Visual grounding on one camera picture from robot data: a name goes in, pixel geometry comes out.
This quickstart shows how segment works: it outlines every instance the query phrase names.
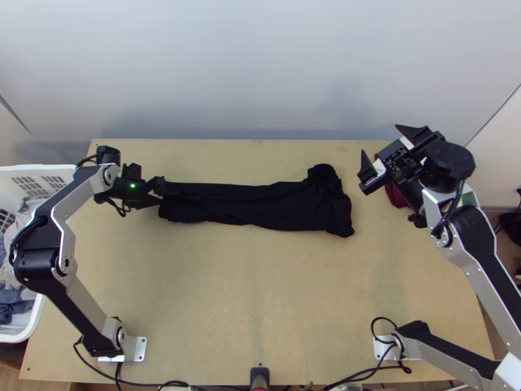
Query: white laundry basket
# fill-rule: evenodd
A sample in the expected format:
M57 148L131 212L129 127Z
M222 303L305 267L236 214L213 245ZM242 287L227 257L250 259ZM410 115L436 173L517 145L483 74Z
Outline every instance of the white laundry basket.
M22 198L49 198L72 181L75 168L71 164L0 167L0 234L14 222L14 211ZM0 342L17 343L29 338L38 326L44 299L38 294L31 311L14 314L11 324L0 325Z

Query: black cloth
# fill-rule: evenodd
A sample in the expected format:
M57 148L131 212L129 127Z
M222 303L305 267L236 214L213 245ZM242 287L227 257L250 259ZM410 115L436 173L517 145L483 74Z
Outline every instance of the black cloth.
M266 186L166 182L159 217L171 222L327 231L344 238L354 234L351 200L329 164L308 169L302 182Z

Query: electrical wire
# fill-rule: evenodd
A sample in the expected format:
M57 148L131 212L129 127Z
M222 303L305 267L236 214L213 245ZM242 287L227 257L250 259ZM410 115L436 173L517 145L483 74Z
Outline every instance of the electrical wire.
M447 225L448 221L453 216L454 212L456 211L456 207L458 206L461 195L463 194L463 187L465 186L465 181L460 181L458 183L458 188L456 189L456 195L454 196L454 200L450 204L449 208L444 213L442 219L436 224L434 228L432 228L432 231L430 232L431 235L434 235L437 238L440 238L440 235L442 234L442 229Z
M107 204L113 206L121 217L125 217L127 213L132 211L131 208L125 204L125 200L121 201L121 206L118 206L116 202L109 197L105 198L105 201Z
M93 155L87 156L86 158L81 159L78 163L76 163L76 167L81 167L83 164L90 162L90 163L96 163L94 158L97 158L100 154L95 153Z
M123 363L122 362L119 362L116 366L116 374L115 376L110 376L108 374L106 374L105 372L102 372L100 371L98 368L94 367L92 364L90 364L89 362L87 362L87 360L84 359L84 357L81 355L81 353L78 351L77 349L77 346L81 343L83 337L80 337L73 345L73 349L74 349L74 352L76 353L76 355L79 357L79 359L86 365L88 366L90 369L92 369L94 372L96 372L97 374L105 377L106 379L109 379L109 380L112 380L115 384L116 384L116 387L118 387L118 390L121 389L121 385L120 384L127 384L129 386L136 386L136 387L159 387L158 391L161 390L163 387L166 387L166 386L172 386L172 387L190 387L190 385L184 381L179 381L179 380L170 380L170 381L167 381L165 383L134 383L134 382L131 382L131 381L126 381L126 380L122 380L122 379L119 379L119 374L121 372L121 367L123 367ZM196 387L198 388L199 390L201 391L206 391L204 388L201 388L201 387Z
M344 384L344 383L349 383L349 382L362 382L364 380L367 380L369 379L370 377L372 377L376 372L378 371L382 371L384 369L401 369L403 370L403 372L407 373L407 374L410 374L412 373L412 369L410 369L409 367L406 367L403 365L402 361L401 360L398 360L398 365L392 365L392 366L382 366L386 356L389 354L389 352L394 348L394 347L398 347L398 345L396 344L395 341L383 341L381 340L380 338L376 337L376 334L374 333L374 324L379 321L379 320L385 320L385 321L388 321L390 322L395 328L396 327L396 324L389 318L386 318L386 317L377 317L377 318L374 318L373 321L371 322L371 334L373 334L373 337L379 341L379 342L382 342L382 343L385 343L386 345L389 345L389 347L387 348L387 350L384 352L384 354L382 355L382 357L380 357L380 361L378 361L376 367L374 368L368 368L368 369L365 369L363 371L360 371L360 372L357 372L357 373L354 373L353 375L351 376L348 376L340 381L337 381L337 382L334 382L334 383L331 383L331 384L328 384L327 386L325 386L322 390L323 391L328 391L328 390L331 390L332 388L335 388L336 386L339 386L340 384ZM398 337L398 335L396 334L392 334L400 343L400 358L403 358L403 353L404 353L404 345L402 343L402 341L400 340L400 338Z
M519 204L517 205L517 208L516 210L514 210L514 212L505 213L500 216L498 223L494 227L494 233L496 235L499 232L506 230L506 232L509 234L511 238L512 236L517 236L511 233L517 231L515 227L521 222L521 215L518 214L521 210L521 188L517 189L517 193L520 196Z

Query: wooden table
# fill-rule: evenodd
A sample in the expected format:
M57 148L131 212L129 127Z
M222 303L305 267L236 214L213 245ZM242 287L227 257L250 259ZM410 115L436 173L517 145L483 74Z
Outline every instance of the wooden table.
M262 363L273 384L332 383L376 364L369 325L379 315L398 325L421 319L437 335L492 355L463 273L407 221L409 210L392 207L383 189L367 197L358 188L360 149L370 156L387 141L103 139L91 152L98 144L141 164L144 178L178 182L300 181L309 167L330 163L352 200L356 230L342 239L174 224L156 208L123 219L88 202L72 220L78 275L108 315L148 337L145 361L125 363L123 379L247 384L249 369ZM47 301L21 377L109 382L76 358L78 336ZM114 364L97 365L113 375ZM425 362L410 366L411 375L382 371L371 381L450 379Z

